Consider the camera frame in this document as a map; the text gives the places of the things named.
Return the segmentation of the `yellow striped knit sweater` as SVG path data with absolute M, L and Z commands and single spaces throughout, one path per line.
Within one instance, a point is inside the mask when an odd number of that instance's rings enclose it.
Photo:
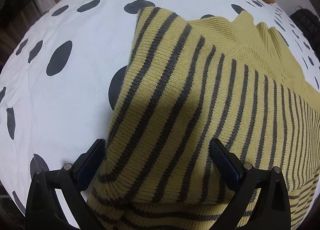
M 209 229 L 233 195 L 213 138 L 282 170 L 296 229 L 319 179 L 319 92 L 280 32 L 247 12 L 142 9 L 89 207 L 106 229 Z

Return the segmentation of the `white polka dot duvet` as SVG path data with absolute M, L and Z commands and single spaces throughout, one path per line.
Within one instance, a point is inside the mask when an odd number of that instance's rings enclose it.
M 38 166 L 60 169 L 104 138 L 108 94 L 128 63 L 137 12 L 159 6 L 186 20 L 238 11 L 275 27 L 319 88 L 319 61 L 281 2 L 261 0 L 62 0 L 25 34 L 1 72 L 1 183 L 4 210 L 23 215 Z

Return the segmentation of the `black backpack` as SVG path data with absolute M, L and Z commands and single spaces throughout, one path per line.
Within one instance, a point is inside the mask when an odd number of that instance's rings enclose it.
M 319 50 L 319 18 L 310 10 L 302 8 L 290 15 L 290 19 L 302 31 L 311 47 Z

